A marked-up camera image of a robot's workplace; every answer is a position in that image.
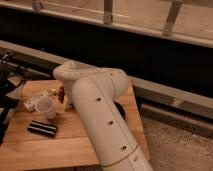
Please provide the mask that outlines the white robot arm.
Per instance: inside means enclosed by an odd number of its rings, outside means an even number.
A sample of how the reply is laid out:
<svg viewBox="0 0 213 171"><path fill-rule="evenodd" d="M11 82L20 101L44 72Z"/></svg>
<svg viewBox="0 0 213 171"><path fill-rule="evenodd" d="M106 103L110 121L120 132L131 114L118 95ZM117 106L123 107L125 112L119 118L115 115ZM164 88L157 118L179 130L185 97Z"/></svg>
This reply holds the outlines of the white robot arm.
<svg viewBox="0 0 213 171"><path fill-rule="evenodd" d="M123 70L78 69L68 61L53 75L72 101L103 171L154 171L114 103L128 89Z"/></svg>

